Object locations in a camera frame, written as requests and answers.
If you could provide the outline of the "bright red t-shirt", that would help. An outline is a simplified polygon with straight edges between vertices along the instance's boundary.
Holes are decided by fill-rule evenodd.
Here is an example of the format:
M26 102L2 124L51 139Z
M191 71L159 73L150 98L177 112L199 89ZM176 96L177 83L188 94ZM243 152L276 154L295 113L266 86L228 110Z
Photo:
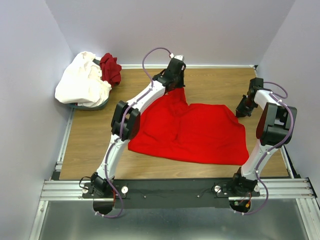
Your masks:
M223 104L188 104L183 88L153 102L141 115L130 151L181 162L243 165L246 130Z

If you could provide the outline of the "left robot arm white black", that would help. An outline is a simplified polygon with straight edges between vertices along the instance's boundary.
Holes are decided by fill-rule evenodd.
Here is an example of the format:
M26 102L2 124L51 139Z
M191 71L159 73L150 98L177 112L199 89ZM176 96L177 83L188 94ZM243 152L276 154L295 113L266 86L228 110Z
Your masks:
M104 198L110 194L116 168L128 143L138 134L142 113L166 93L183 88L186 64L183 55L172 56L167 68L154 75L148 86L128 101L119 101L111 120L111 137L105 156L84 189Z

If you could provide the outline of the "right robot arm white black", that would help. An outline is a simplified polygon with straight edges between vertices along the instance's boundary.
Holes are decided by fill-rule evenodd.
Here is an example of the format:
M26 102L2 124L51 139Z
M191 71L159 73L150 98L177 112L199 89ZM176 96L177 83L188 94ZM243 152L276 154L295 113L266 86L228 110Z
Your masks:
M233 175L228 188L235 196L252 193L257 186L262 169L271 156L293 135L298 110L283 103L288 97L280 96L264 87L264 80L255 77L250 80L246 95L235 110L237 118L250 117L253 110L261 107L262 115L256 128L257 142L248 160Z

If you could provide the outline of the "dark red t-shirt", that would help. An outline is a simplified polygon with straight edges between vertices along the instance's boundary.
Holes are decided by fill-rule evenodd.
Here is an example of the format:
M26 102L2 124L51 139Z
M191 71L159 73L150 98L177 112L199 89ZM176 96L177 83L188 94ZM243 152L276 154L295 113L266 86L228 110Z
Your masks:
M117 64L117 57L106 53L100 60L99 66L102 72L101 80L108 82L111 87L115 87L121 82L122 66Z

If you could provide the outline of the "white t-shirt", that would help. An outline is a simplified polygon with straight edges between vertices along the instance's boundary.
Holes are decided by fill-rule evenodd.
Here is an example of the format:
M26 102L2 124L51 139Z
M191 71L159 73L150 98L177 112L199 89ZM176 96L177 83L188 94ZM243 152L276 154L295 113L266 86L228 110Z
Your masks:
M78 53L64 70L55 88L54 97L63 104L95 108L109 99L112 86L102 80L102 70L94 53Z

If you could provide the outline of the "grey laundry basket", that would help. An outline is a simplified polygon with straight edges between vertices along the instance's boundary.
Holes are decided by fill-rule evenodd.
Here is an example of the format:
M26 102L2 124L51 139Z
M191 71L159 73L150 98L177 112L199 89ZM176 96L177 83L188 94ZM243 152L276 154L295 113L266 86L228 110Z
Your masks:
M108 100L108 94L94 97L81 97L79 99L73 99L72 102L66 105L71 109L80 111L99 111L106 107Z

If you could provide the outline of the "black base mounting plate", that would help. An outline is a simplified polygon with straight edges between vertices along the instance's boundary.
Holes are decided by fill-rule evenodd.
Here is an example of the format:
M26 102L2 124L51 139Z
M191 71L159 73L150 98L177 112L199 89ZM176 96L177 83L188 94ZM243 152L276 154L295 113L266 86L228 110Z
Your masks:
M228 184L231 178L169 178L169 179L116 179L108 194L89 194L82 182L79 187L84 199L92 199L97 210L229 208L233 204L244 207L253 191L245 196L232 194Z

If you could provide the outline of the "aluminium extrusion frame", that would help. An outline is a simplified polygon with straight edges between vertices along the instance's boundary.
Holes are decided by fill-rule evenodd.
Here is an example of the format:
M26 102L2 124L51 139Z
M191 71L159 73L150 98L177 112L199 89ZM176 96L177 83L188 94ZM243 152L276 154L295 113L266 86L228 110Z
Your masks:
M112 199L85 198L76 180L59 180L73 116L70 115L53 178L43 183L32 240L317 240L320 208L311 181L299 178L285 148L288 176L266 178L251 198L250 215L217 197L216 178L121 180L124 214L107 219L93 206Z

